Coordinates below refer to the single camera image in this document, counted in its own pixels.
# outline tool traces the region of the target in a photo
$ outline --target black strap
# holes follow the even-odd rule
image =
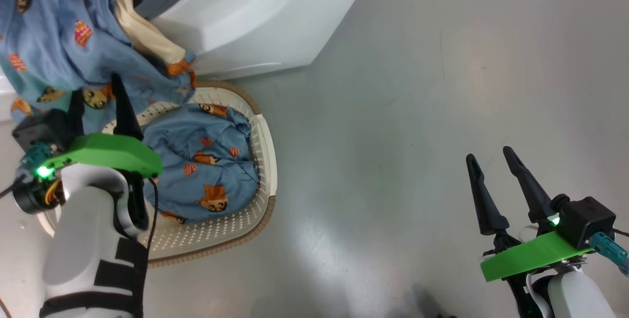
[[[146,256],[146,248],[137,245],[137,240],[121,238],[116,248],[116,259],[135,264],[139,258]]]
[[[96,270],[94,286],[115,287],[133,291],[134,270],[130,266],[101,260]]]
[[[40,309],[40,318],[76,308],[103,308],[113,311],[136,313],[137,303],[132,296],[119,293],[79,292],[50,298]]]
[[[146,271],[148,270],[148,249],[139,242],[133,242],[133,300],[135,301],[135,318],[144,317],[144,281],[146,280]]]

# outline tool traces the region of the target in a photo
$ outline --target washing machine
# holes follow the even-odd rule
[[[196,54],[195,71],[233,79],[310,64],[354,0],[137,0],[136,11]]]

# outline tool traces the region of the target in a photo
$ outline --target cable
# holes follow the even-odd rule
[[[158,204],[159,204],[159,196],[157,195],[157,184],[155,184],[155,181],[152,178],[149,178],[148,181],[151,182],[151,184],[153,184],[153,189],[155,190],[155,213],[153,214],[153,225],[151,226],[151,233],[149,233],[148,235],[148,243],[146,244],[146,249],[148,249],[148,251],[151,250],[151,242],[153,241],[153,235],[155,234],[155,224],[157,224],[157,213],[159,211],[157,211],[158,209]]]
[[[52,204],[52,197],[55,195],[55,191],[57,190],[57,186],[61,183],[61,178],[57,178],[54,183],[50,185],[48,190],[46,191],[46,196],[43,197],[43,201],[45,204]]]
[[[621,230],[617,230],[617,229],[614,229],[614,232],[618,233],[619,235],[624,235],[625,237],[629,237],[629,232],[621,231]]]
[[[9,313],[9,309],[6,307],[4,302],[2,302],[2,298],[0,298],[0,309],[2,309],[2,311],[4,312],[4,315],[6,316],[6,318],[11,318],[12,317],[11,313]]]
[[[9,188],[6,188],[5,190],[2,190],[2,193],[0,193],[0,198],[4,198],[6,197],[6,195],[8,193],[11,193],[11,191],[15,190],[16,186],[22,184],[22,181],[25,179],[25,177],[27,177],[27,175],[23,174],[20,175],[19,177],[17,177],[14,181],[13,184],[11,184],[9,186]]]

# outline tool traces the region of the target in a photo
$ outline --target laundry basket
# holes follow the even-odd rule
[[[155,235],[148,255],[149,268],[195,260],[239,246],[254,238],[265,228],[273,213],[277,191],[277,163],[269,126],[254,100],[236,87],[223,81],[199,82],[189,103],[207,103],[232,107],[243,114],[251,124],[251,150],[260,173],[256,195],[246,208],[219,219],[181,225],[162,216],[157,217]],[[175,110],[174,103],[155,103],[137,114],[140,125],[146,125],[160,115]],[[116,123],[110,123],[104,133],[112,133]],[[146,202],[149,217],[153,219],[153,206]],[[54,235],[62,208],[38,214],[44,229]],[[140,236],[146,246],[148,231]]]

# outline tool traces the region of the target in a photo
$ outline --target blue patterned fabric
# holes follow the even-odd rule
[[[26,102],[12,108],[15,119],[67,110],[70,92],[83,89],[85,132],[98,132],[115,116],[113,73],[136,112],[151,99],[183,103],[191,95],[189,71],[169,76],[163,62],[136,52],[115,7],[115,0],[0,0],[0,67]],[[188,53],[182,64],[194,59]]]
[[[195,223],[242,210],[260,181],[249,151],[251,127],[231,108],[186,105],[144,130],[144,144],[162,157],[159,210],[170,220]],[[155,206],[152,184],[144,195]]]

